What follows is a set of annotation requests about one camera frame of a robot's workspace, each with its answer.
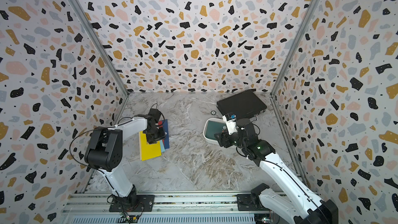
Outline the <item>light blue envelope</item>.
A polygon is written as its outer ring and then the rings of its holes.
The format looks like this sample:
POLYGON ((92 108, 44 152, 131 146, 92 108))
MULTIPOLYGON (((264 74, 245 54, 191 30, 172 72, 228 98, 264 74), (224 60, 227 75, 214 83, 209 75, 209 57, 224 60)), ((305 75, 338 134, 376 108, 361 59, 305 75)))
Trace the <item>light blue envelope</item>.
POLYGON ((164 147, 163 141, 159 141, 159 143, 160 143, 160 147, 161 147, 161 153, 165 152, 165 147, 164 147))

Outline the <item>white storage box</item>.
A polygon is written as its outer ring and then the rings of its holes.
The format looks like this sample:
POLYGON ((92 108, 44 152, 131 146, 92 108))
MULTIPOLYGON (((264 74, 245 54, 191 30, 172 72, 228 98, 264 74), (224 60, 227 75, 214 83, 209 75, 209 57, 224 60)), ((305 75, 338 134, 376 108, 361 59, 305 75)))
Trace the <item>white storage box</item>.
POLYGON ((203 136, 208 143, 220 146, 218 140, 215 138, 215 134, 226 132, 227 139, 224 140, 223 147, 229 148, 233 146, 233 143, 228 137, 235 129, 236 124, 234 120, 225 121, 224 119, 210 118, 205 123, 203 136))

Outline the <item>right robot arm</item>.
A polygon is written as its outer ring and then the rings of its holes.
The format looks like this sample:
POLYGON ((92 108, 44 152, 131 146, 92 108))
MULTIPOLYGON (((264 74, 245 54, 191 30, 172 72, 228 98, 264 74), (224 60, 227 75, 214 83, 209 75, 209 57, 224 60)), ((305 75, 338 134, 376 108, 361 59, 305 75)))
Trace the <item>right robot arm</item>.
POLYGON ((285 193, 283 198, 268 185, 261 183, 251 190, 250 200, 242 205, 255 210, 268 209, 290 224, 337 224, 336 204, 311 191, 283 162, 274 147, 258 137, 250 119, 237 119, 228 113, 223 116, 226 129, 214 135, 220 147, 235 146, 238 154, 254 162, 267 173, 285 193))

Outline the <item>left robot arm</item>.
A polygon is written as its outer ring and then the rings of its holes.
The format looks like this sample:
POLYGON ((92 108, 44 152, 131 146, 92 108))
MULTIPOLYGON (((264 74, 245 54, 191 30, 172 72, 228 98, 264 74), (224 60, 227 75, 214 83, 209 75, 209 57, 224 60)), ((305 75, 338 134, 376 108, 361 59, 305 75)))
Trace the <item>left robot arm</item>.
POLYGON ((167 138, 167 131, 160 122, 163 117, 160 110, 151 108, 146 115, 136 115, 122 124, 93 130, 85 162, 103 175, 111 187, 113 200, 122 207, 132 209, 139 203, 136 188, 120 165, 123 142, 138 134, 146 145, 161 144, 167 138))

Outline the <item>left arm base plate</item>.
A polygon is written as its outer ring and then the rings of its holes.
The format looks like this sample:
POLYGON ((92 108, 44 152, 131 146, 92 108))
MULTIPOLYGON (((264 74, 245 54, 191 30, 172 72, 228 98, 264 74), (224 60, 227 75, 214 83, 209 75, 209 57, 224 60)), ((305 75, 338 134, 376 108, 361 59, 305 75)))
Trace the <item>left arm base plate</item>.
POLYGON ((151 212, 155 195, 132 195, 125 198, 112 196, 109 212, 151 212))

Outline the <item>dark green envelope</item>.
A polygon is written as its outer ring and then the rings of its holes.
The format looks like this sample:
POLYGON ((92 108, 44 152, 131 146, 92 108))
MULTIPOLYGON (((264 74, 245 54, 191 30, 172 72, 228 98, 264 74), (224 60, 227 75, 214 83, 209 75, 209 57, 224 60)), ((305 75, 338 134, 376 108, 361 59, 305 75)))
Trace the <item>dark green envelope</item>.
POLYGON ((209 140, 217 141, 215 135, 226 130, 227 126, 224 122, 209 120, 205 130, 205 137, 209 140))

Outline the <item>yellow envelope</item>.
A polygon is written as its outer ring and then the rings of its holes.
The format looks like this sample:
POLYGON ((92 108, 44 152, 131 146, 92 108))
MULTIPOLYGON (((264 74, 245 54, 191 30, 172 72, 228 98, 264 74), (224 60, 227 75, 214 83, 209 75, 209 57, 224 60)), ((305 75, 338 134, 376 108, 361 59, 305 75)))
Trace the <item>yellow envelope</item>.
POLYGON ((139 133, 139 144, 141 161, 156 158, 161 156, 162 154, 160 142, 156 142, 155 144, 149 144, 147 142, 147 136, 143 132, 139 133))

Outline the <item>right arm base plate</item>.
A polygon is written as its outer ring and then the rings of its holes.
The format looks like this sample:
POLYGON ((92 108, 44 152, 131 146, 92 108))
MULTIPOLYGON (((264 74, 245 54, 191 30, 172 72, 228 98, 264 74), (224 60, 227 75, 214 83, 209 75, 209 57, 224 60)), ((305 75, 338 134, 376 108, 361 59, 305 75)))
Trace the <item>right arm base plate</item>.
POLYGON ((260 200, 251 194, 237 194, 236 203, 238 211, 270 211, 269 208, 264 207, 260 200))

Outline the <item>black case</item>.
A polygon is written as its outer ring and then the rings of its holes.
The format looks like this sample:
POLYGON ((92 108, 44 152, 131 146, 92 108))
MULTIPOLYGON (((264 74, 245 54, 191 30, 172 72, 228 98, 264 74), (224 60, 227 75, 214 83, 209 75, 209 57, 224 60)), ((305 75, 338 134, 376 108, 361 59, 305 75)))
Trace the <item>black case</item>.
POLYGON ((219 100, 216 106, 223 116, 232 113, 237 119, 250 119, 264 113, 267 109, 266 104, 252 90, 219 100))

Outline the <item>aluminium rail frame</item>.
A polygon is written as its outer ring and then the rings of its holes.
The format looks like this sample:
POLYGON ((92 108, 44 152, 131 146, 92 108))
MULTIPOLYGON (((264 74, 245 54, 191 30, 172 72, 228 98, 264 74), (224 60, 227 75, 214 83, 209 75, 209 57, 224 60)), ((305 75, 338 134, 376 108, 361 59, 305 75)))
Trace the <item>aluminium rail frame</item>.
POLYGON ((108 192, 73 194, 61 213, 62 224, 286 224, 294 207, 255 207, 245 191, 143 192, 128 213, 108 192))

